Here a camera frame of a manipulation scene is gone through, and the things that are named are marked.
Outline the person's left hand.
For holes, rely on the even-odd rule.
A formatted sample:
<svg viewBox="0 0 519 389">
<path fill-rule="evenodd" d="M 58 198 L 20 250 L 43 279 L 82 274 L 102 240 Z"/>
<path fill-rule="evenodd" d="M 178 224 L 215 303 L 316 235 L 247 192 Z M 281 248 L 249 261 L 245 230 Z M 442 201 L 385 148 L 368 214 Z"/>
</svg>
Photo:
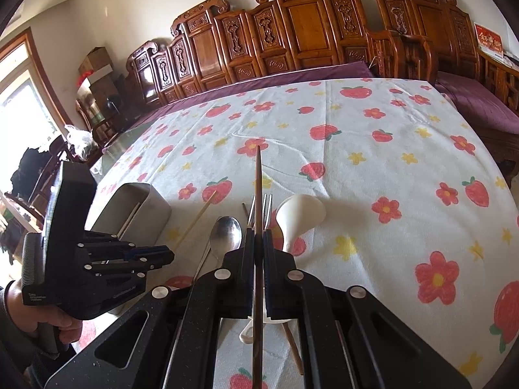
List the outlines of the person's left hand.
<svg viewBox="0 0 519 389">
<path fill-rule="evenodd" d="M 43 323 L 59 328 L 59 339 L 63 344 L 77 342 L 81 337 L 83 321 L 72 318 L 59 307 L 26 306 L 20 280 L 12 281 L 5 290 L 5 306 L 12 322 L 22 332 L 32 334 Z"/>
</svg>

